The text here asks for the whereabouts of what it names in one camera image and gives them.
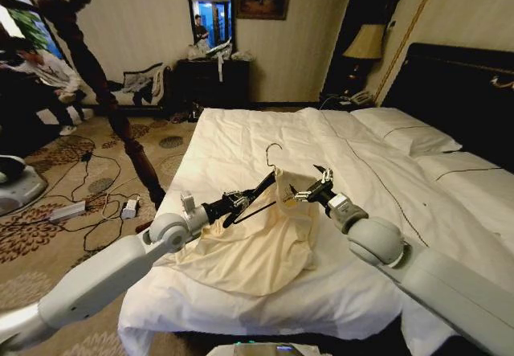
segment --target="mirror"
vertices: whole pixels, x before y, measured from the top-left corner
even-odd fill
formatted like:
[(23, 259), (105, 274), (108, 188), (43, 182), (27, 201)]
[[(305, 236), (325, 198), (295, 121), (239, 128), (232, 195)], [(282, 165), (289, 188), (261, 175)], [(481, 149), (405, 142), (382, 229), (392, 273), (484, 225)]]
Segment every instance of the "mirror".
[(209, 48), (232, 41), (235, 50), (233, 0), (189, 0), (194, 43), (205, 41)]

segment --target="black headboard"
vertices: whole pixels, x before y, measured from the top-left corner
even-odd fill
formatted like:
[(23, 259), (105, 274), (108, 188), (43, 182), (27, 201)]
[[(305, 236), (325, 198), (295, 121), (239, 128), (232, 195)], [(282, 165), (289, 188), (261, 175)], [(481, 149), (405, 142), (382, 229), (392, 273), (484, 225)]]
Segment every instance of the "black headboard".
[(451, 135), (514, 173), (514, 53), (433, 44), (410, 45), (382, 103)]

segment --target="power strip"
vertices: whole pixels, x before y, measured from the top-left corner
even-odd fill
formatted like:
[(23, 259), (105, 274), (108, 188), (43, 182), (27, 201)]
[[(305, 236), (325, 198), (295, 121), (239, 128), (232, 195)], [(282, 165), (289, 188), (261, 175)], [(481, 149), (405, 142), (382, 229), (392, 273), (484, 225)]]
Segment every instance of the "power strip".
[(86, 211), (86, 201), (80, 201), (78, 203), (73, 203), (69, 206), (60, 207), (59, 209), (55, 209), (50, 214), (50, 222), (59, 222), (63, 219), (68, 219), (71, 217), (76, 217), (77, 215), (81, 215)]

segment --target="wooden cabinet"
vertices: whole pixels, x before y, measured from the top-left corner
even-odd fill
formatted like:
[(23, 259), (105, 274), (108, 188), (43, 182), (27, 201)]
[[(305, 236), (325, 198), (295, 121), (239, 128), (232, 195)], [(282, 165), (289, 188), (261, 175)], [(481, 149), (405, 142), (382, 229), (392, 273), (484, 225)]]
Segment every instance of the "wooden cabinet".
[(173, 106), (189, 108), (191, 103), (211, 108), (246, 108), (250, 63), (224, 60), (222, 81), (216, 59), (179, 60), (173, 72)]

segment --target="man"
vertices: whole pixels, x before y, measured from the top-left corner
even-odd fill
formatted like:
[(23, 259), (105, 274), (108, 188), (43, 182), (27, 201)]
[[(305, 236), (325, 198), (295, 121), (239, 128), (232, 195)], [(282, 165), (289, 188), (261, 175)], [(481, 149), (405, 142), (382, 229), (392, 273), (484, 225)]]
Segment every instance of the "man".
[[(42, 85), (41, 97), (33, 98), (33, 100), (43, 100), (44, 106), (48, 107), (55, 115), (62, 126), (60, 135), (66, 136), (73, 133), (76, 127), (66, 110), (66, 104), (84, 97), (84, 93), (79, 90), (82, 82), (79, 75), (64, 60), (58, 59), (43, 49), (36, 50), (34, 45), (26, 39), (14, 37), (10, 40), (9, 47), (25, 61), (17, 67), (3, 63), (0, 68), (36, 74), (44, 82), (44, 85)], [(80, 117), (84, 119), (82, 109), (76, 109)]]
[(209, 32), (207, 32), (207, 29), (202, 25), (202, 18), (200, 17), (200, 14), (196, 14), (194, 16), (194, 23), (196, 24), (194, 26), (196, 41), (198, 42), (202, 39), (208, 38)]

